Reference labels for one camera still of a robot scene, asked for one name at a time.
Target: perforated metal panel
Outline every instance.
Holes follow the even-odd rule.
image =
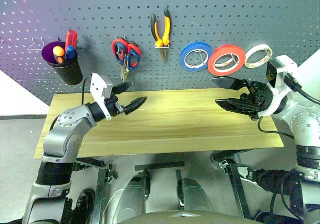
[[[150,15],[163,32],[163,9],[171,13],[170,49],[166,65],[154,49]],[[274,56],[287,54],[301,64],[320,48],[320,0],[0,0],[0,69],[46,103],[54,93],[80,92],[64,84],[44,62],[37,44],[65,39],[78,32],[78,60],[84,76],[97,72],[115,84],[120,66],[111,52],[115,34],[126,34],[142,51],[140,67],[129,73],[134,90],[210,88],[207,71],[191,73],[179,64],[182,49],[203,41],[216,47],[230,43],[245,51],[266,43]],[[237,78],[264,81],[266,66],[243,67]]]

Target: white wall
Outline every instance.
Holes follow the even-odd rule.
[[[0,70],[0,116],[47,114],[49,106]]]
[[[308,58],[292,74],[302,86],[302,90],[312,97],[320,98],[320,49]]]

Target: pliers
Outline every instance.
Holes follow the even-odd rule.
[[[156,40],[154,43],[154,47],[160,49],[161,58],[163,60],[163,63],[165,64],[166,59],[167,59],[167,56],[166,56],[167,49],[169,48],[169,43],[170,43],[169,35],[170,35],[171,17],[170,17],[169,10],[167,8],[164,9],[163,13],[164,13],[164,17],[165,17],[164,18],[165,28],[164,28],[164,33],[163,33],[162,39],[158,35],[158,29],[157,29],[157,25],[156,25],[157,18],[154,13],[150,17],[150,27],[151,27],[151,33],[152,33],[154,39]]]

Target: pencil cup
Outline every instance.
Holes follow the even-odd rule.
[[[78,54],[75,52],[73,59],[65,62],[58,63],[55,60],[53,48],[55,46],[60,46],[64,49],[66,43],[62,41],[55,41],[48,43],[42,49],[42,57],[47,62],[50,67],[52,67],[55,72],[60,76],[60,78],[68,85],[77,85],[81,83],[83,76],[78,63]]]

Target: wooden board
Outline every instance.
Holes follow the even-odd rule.
[[[283,147],[278,134],[262,133],[249,116],[224,111],[214,102],[240,94],[217,88],[122,93],[121,105],[141,96],[148,99],[127,116],[99,122],[84,137],[79,157]],[[42,155],[53,119],[80,101],[81,94],[53,97],[34,158]],[[93,102],[89,93],[84,101]],[[276,130],[271,117],[263,119],[262,127]]]

